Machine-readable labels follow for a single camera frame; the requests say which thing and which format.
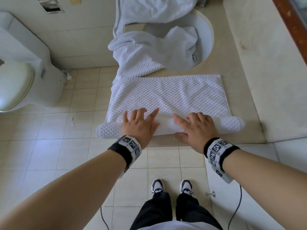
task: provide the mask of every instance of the sink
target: sink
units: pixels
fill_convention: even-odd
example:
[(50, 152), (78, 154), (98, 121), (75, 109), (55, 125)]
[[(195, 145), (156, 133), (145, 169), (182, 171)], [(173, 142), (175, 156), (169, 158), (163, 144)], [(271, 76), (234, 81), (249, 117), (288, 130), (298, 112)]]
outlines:
[(146, 31), (156, 37), (164, 38), (169, 30), (175, 26), (195, 27), (198, 40), (196, 42), (196, 51), (194, 56), (196, 61), (194, 67), (203, 62), (211, 53), (214, 43), (213, 27), (205, 15), (193, 9), (187, 15), (169, 23), (146, 23), (143, 31)]

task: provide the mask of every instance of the sneaker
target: sneaker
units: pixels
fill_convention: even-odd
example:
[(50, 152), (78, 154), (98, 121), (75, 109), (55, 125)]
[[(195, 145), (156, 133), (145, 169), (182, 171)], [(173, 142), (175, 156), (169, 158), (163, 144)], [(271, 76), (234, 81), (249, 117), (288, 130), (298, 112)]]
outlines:
[(164, 192), (164, 185), (163, 185), (163, 183), (162, 183), (162, 181), (160, 179), (154, 180), (153, 184), (151, 185), (151, 194), (152, 194), (152, 196), (155, 193), (158, 193), (158, 192)]
[(185, 193), (193, 197), (192, 184), (189, 180), (182, 180), (182, 182), (180, 183), (180, 193)]

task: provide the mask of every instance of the folded towel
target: folded towel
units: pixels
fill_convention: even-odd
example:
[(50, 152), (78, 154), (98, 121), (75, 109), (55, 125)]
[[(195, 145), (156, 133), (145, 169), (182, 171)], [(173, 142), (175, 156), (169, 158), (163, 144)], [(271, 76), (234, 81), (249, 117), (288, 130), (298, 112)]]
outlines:
[(174, 27), (164, 38), (143, 31), (121, 34), (108, 46), (119, 63), (114, 82), (125, 77), (142, 77), (162, 68), (190, 69), (194, 66), (196, 41), (194, 27)]
[(131, 23), (168, 23), (189, 13), (197, 0), (116, 0), (113, 36)]
[[(240, 117), (221, 117), (213, 118), (215, 127), (220, 134), (228, 134), (239, 132), (245, 127), (245, 122)], [(160, 125), (155, 131), (154, 135), (168, 135), (176, 132), (185, 131), (171, 119), (156, 119)], [(116, 123), (102, 123), (97, 127), (97, 136), (103, 139), (115, 139), (122, 136), (122, 124)]]
[(219, 75), (123, 78), (112, 91), (106, 122), (121, 122), (125, 110), (142, 107), (148, 110), (145, 116), (159, 107), (159, 118), (190, 112), (231, 116)]

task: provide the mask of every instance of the black pants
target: black pants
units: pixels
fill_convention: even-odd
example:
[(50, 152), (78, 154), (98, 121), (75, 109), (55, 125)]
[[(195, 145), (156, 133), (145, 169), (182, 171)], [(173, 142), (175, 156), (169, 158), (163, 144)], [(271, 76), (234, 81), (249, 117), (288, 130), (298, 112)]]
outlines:
[[(184, 222), (205, 222), (223, 230), (217, 220), (202, 206), (198, 200), (188, 194), (177, 198), (176, 219)], [(151, 200), (143, 205), (130, 230), (149, 227), (154, 224), (173, 220), (171, 198), (167, 192), (155, 193)]]

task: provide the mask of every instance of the finger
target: finger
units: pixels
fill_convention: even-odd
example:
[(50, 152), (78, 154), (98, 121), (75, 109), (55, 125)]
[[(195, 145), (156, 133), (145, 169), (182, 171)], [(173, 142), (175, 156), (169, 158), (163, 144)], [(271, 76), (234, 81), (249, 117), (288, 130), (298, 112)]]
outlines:
[(202, 112), (198, 112), (197, 116), (202, 123), (205, 123), (207, 121), (205, 115)]
[(208, 122), (214, 123), (214, 122), (213, 122), (213, 119), (211, 118), (210, 115), (204, 115), (204, 116), (205, 116), (205, 118), (206, 118), (206, 120), (207, 120)]
[(125, 111), (124, 114), (122, 115), (122, 122), (123, 123), (128, 123), (129, 122), (128, 111)]
[(156, 117), (156, 115), (159, 113), (159, 108), (155, 109), (147, 118), (146, 121), (152, 123)]
[(137, 112), (137, 110), (131, 112), (130, 120), (135, 120)]
[(150, 135), (153, 136), (153, 134), (155, 133), (156, 129), (159, 127), (160, 123), (155, 122), (152, 123), (150, 126)]
[(196, 123), (198, 121), (200, 121), (200, 119), (198, 118), (197, 114), (192, 112), (192, 113), (189, 113), (187, 115), (187, 119), (189, 119), (191, 121), (191, 123)]
[(187, 120), (181, 118), (179, 115), (174, 114), (174, 120), (182, 127), (183, 130), (186, 131), (189, 129), (190, 123)]
[(183, 141), (183, 142), (185, 142), (185, 143), (188, 144), (188, 134), (186, 134), (186, 133), (181, 133), (181, 132), (177, 132), (177, 133), (175, 133), (175, 136), (176, 136), (179, 140), (181, 140), (181, 141)]
[(141, 109), (138, 109), (138, 112), (136, 114), (136, 120), (144, 120), (144, 113), (146, 112), (146, 108), (141, 108)]

